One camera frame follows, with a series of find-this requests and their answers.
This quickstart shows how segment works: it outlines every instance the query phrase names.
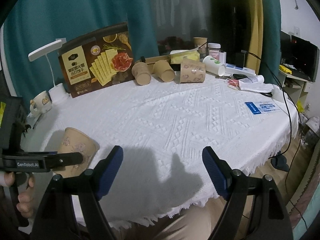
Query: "white lamp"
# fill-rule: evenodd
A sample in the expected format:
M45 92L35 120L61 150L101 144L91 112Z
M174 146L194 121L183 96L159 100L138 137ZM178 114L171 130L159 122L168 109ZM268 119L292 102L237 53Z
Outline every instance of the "white lamp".
M52 103L54 105L58 105L58 104L62 103L63 101L65 101L70 96L70 94L68 94L65 91L62 83L60 83L58 85L55 84L51 63L50 63L50 61L48 59L48 56L47 56L48 53L53 52L53 51L55 51L57 49L60 49L62 47L63 43L65 43L65 41L63 41L61 39L60 40L56 40L54 42L51 42L51 43L49 43L47 45L42 46L39 49L34 50L33 52L29 53L29 55L28 55L28 58L29 58L30 62L32 62L32 61L34 61L37 58L40 58L42 56L46 57L46 59L47 59L47 61L49 63L50 70L51 70L52 82L53 82L53 88L51 88L49 90L49 94L50 94Z

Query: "black screen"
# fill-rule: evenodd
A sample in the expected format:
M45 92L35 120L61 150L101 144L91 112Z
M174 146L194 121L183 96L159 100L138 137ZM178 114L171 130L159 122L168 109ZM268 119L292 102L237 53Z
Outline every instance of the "black screen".
M318 69L319 49L310 41L291 36L293 66L315 81Z
M290 63L292 58L291 37L282 31L280 32L280 49L281 57L285 60L285 63Z

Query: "tv stand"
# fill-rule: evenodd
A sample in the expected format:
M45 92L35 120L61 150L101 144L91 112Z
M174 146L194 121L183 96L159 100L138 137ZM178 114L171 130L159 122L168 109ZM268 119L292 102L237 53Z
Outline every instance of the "tv stand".
M292 76L281 70L279 70L278 79L293 102L297 104L298 100L300 100L303 107L305 107L308 92L314 83L303 78Z

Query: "pants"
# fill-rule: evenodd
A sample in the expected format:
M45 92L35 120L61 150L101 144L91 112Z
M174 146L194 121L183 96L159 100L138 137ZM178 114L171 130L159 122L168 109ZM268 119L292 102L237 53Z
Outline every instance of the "pants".
M208 205L203 208L191 205L171 219L159 219L154 226L133 224L130 229L114 233L118 240L207 240L221 215L217 211L214 215Z

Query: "screw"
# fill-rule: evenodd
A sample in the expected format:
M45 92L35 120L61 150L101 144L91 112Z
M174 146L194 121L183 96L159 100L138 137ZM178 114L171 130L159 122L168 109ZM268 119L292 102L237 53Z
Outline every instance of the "screw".
M267 180L267 181L272 181L272 176L267 174L266 176L264 176L264 178Z
M56 174L52 177L53 180L58 181L59 179L61 179L62 176L60 174Z
M241 171L240 171L240 170L237 170L237 169L234 169L234 170L232 171L232 173L233 173L234 175L236 175L236 176L240 176L240 175L241 175Z
M85 171L84 171L84 174L85 174L86 176L92 175L92 174L93 174L93 169L87 169L87 170L85 170Z

